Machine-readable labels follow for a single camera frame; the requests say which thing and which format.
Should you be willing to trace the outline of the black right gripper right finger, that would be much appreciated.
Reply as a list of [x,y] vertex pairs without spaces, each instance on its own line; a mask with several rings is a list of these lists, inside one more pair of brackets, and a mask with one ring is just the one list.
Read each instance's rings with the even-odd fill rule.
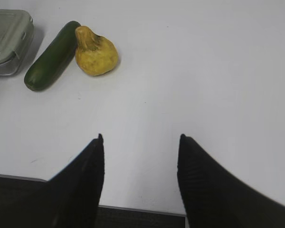
[[285,228],[285,206],[239,180],[184,134],[177,168],[189,227]]

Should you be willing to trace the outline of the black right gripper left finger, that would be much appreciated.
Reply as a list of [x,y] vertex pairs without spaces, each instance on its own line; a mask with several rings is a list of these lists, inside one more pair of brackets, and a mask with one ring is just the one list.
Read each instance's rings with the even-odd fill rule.
[[0,209],[0,228],[92,228],[105,174],[104,140],[93,139],[38,190]]

